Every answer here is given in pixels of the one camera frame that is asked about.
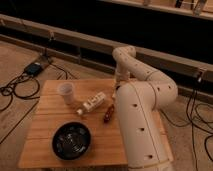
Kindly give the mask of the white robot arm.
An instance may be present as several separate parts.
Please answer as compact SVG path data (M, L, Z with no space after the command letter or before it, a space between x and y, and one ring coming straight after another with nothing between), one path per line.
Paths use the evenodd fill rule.
M115 109L129 171L174 171L152 112L178 95L162 71L136 59L133 46L117 47Z

